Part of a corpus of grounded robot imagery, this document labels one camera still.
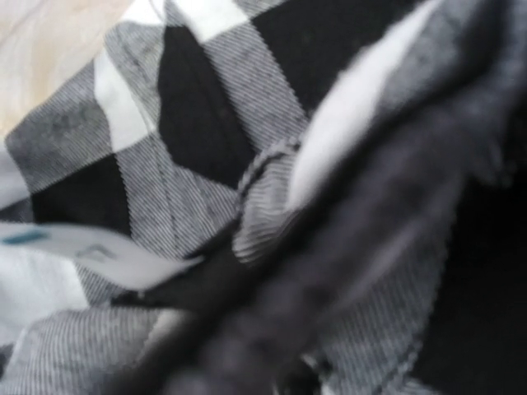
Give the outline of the black white plaid shirt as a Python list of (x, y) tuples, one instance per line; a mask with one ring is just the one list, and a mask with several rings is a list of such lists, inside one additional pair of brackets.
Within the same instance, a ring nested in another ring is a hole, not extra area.
[(2, 141), (1, 391), (525, 393), (525, 2), (134, 2)]

